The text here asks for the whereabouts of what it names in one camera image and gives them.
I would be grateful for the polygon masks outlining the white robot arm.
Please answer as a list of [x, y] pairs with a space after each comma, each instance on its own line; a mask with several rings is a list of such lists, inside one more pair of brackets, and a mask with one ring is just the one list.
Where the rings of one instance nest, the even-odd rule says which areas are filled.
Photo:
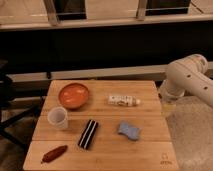
[[213, 80], [205, 73], [208, 70], [207, 59], [200, 54], [170, 62], [165, 68], [165, 80], [158, 89], [162, 104], [162, 115], [167, 118], [176, 107], [176, 101], [185, 92], [198, 97], [213, 108]]

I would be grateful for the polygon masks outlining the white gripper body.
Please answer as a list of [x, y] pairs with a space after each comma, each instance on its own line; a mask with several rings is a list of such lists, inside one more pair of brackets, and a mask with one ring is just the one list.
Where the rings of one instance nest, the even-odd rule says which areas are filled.
[[162, 115], [167, 118], [176, 108], [176, 101], [183, 97], [185, 90], [173, 84], [168, 79], [164, 80], [158, 89], [162, 105]]

